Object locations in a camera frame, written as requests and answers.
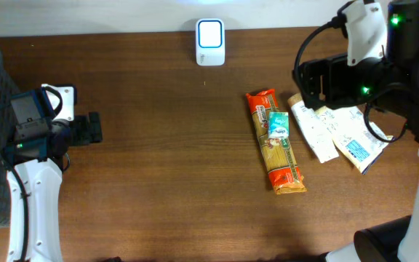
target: orange packaging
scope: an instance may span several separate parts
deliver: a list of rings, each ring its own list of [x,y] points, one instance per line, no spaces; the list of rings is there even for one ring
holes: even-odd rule
[[[246,96],[274,192],[276,194],[305,192],[303,176],[295,161],[289,138],[268,139],[269,113],[279,111],[274,90],[262,91],[255,96],[246,94]]]

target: pasta package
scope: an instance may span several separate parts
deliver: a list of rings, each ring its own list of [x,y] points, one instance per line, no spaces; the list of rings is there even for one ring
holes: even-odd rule
[[[289,139],[268,138],[268,116],[271,112],[279,111],[274,90],[263,91],[254,96],[246,94],[246,96],[274,192],[276,194],[305,192],[303,177],[295,161]]]

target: wood grain surface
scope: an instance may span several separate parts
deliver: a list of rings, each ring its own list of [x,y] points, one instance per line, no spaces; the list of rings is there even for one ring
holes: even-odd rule
[[[244,94],[298,89],[298,47],[313,28],[226,32],[226,64],[200,67],[194,33],[0,39],[21,88],[73,83],[76,114],[99,111],[104,141],[70,148],[59,196],[64,260],[256,261],[334,250],[354,232],[412,212],[418,144],[390,145],[366,175],[341,154],[320,164],[291,120],[307,193],[276,196]],[[346,51],[340,31],[318,36],[304,60]],[[387,133],[403,119],[372,114]],[[9,230],[0,230],[0,261]]]

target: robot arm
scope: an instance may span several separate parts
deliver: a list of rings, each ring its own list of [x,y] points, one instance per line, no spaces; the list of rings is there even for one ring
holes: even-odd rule
[[[386,26],[374,1],[347,3],[337,17],[305,40],[293,77],[307,107],[336,109],[366,103],[365,124],[371,108],[391,111],[407,119],[399,138],[409,129],[419,142],[419,1],[391,2],[388,18]],[[326,28],[342,28],[349,40],[348,53],[300,65],[306,45]],[[358,231],[354,243],[328,253],[325,260],[419,262],[419,185],[411,218]]]
[[[75,103],[71,85],[43,84],[11,99],[17,126],[1,153],[11,190],[8,262],[63,260],[57,204],[67,150],[102,140],[98,115],[74,116]]]

